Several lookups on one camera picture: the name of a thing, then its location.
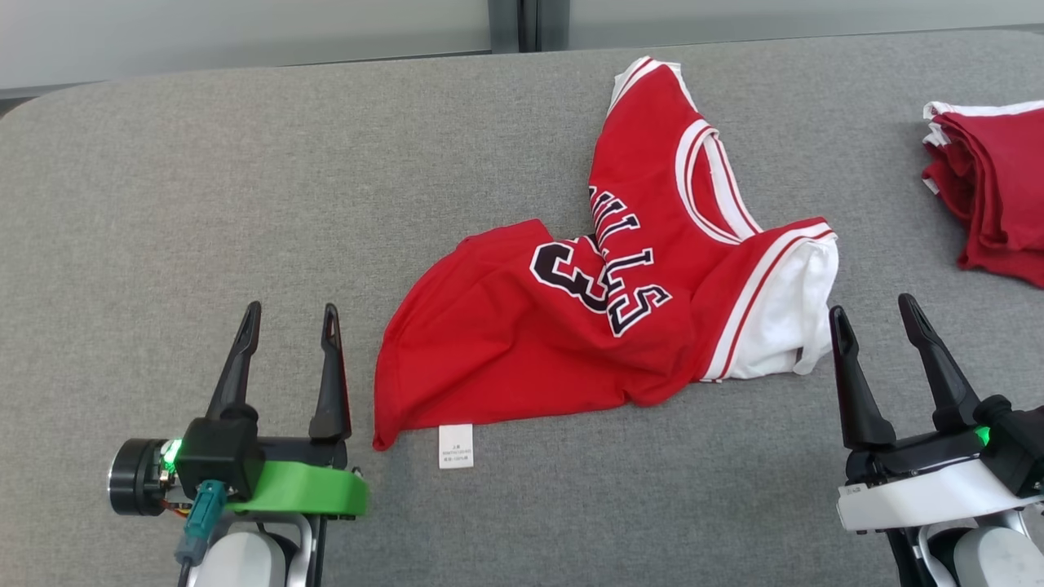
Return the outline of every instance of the cable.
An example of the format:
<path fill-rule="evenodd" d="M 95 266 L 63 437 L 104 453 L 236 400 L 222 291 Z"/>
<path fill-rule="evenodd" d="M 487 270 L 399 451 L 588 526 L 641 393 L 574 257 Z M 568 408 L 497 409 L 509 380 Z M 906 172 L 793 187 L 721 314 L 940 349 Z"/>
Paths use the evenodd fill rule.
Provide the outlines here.
<path fill-rule="evenodd" d="M 188 581 L 188 570 L 203 564 L 214 529 L 221 519 L 224 504 L 229 496 L 221 482 L 208 479 L 203 482 L 192 501 L 192 510 L 185 520 L 185 531 L 177 548 L 174 549 L 174 560 L 182 565 L 182 576 Z"/>
<path fill-rule="evenodd" d="M 189 572 L 192 570 L 192 563 L 185 561 L 182 563 L 182 572 L 177 576 L 177 587 L 188 587 Z"/>

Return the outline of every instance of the green led light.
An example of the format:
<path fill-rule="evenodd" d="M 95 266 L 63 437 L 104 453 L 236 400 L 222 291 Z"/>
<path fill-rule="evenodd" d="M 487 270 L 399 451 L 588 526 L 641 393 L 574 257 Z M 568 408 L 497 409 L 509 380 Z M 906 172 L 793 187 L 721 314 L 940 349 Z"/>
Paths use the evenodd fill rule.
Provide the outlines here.
<path fill-rule="evenodd" d="M 174 472 L 174 459 L 177 457 L 177 451 L 182 448 L 182 439 L 174 439 L 170 441 L 170 446 L 163 453 L 163 468 L 168 472 Z"/>
<path fill-rule="evenodd" d="M 979 440 L 982 441 L 982 446 L 990 444 L 990 428 L 979 426 L 978 428 L 975 428 L 975 433 L 978 435 Z"/>

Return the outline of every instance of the red fabric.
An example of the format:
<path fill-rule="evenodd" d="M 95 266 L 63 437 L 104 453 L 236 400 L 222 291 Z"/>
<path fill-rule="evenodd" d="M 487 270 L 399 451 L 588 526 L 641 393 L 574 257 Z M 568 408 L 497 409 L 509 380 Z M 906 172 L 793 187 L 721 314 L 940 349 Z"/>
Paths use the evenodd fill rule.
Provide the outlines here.
<path fill-rule="evenodd" d="M 758 229 L 681 78 L 651 60 L 632 70 L 595 147 L 595 233 L 554 240 L 528 220 L 432 266 L 384 335 L 374 448 L 404 429 L 650 405 L 725 377 L 742 329 L 725 334 L 730 315 L 745 320 L 796 244 L 833 238 L 822 218 Z"/>
<path fill-rule="evenodd" d="M 957 265 L 1044 287 L 1044 110 L 969 113 L 933 116 L 950 143 L 925 143 L 923 177 L 969 232 Z"/>

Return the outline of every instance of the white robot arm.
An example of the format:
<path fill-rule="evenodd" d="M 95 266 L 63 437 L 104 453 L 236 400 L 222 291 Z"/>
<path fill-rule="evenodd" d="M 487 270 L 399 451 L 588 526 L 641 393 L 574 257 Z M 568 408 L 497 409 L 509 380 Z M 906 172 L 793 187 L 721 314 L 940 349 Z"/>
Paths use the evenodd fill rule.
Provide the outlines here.
<path fill-rule="evenodd" d="M 846 530 L 888 538 L 902 587 L 1044 586 L 1044 555 L 1023 510 L 1044 501 L 1044 407 L 979 401 L 912 296 L 899 297 L 907 337 L 935 400 L 935 431 L 897 440 L 878 410 L 859 345 L 839 306 L 830 312 L 841 433 L 852 450 L 837 514 Z M 977 527 L 938 524 L 974 519 Z"/>

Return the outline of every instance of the wall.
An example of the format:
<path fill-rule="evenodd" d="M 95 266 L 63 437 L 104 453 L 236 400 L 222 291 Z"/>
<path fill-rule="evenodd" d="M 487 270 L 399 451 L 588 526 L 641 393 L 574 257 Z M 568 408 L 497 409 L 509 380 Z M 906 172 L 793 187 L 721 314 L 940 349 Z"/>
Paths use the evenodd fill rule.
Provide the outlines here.
<path fill-rule="evenodd" d="M 569 47 L 684 45 L 1029 23 L 1044 23 L 1044 1 L 572 0 Z"/>
<path fill-rule="evenodd" d="M 0 97 L 168 71 L 489 48 L 487 0 L 0 0 Z"/>

